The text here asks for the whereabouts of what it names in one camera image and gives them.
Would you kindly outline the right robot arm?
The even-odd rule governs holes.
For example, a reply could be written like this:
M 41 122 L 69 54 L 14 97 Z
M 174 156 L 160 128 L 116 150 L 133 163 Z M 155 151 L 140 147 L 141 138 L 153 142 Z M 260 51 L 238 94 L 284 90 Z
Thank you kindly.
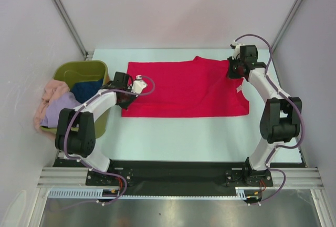
M 229 171 L 227 183 L 257 186 L 271 177 L 271 160 L 281 148 L 303 131 L 302 101 L 291 97 L 276 84 L 268 73 L 267 65 L 258 61 L 255 45 L 233 43 L 233 55 L 228 57 L 227 78 L 245 78 L 259 93 L 265 106 L 260 119 L 261 140 L 253 154 L 248 157 L 240 172 Z

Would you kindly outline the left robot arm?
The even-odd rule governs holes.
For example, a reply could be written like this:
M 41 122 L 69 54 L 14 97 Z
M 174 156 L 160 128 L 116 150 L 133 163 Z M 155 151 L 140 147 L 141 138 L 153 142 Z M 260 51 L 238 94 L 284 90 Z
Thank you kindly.
M 58 119 L 55 147 L 70 160 L 98 170 L 98 179 L 112 184 L 116 172 L 109 168 L 110 159 L 96 145 L 97 120 L 113 106 L 127 109 L 147 84 L 141 76 L 116 72 L 114 79 L 102 85 L 91 98 L 75 108 L 64 108 Z

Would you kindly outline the red t shirt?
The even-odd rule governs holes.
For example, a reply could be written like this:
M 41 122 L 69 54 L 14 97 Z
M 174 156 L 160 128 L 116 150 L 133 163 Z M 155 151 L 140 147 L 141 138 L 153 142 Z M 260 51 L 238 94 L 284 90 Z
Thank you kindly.
M 196 56 L 190 61 L 130 62 L 127 73 L 146 76 L 147 96 L 138 97 L 125 118 L 237 117 L 249 114 L 243 79 L 226 76 L 229 62 Z

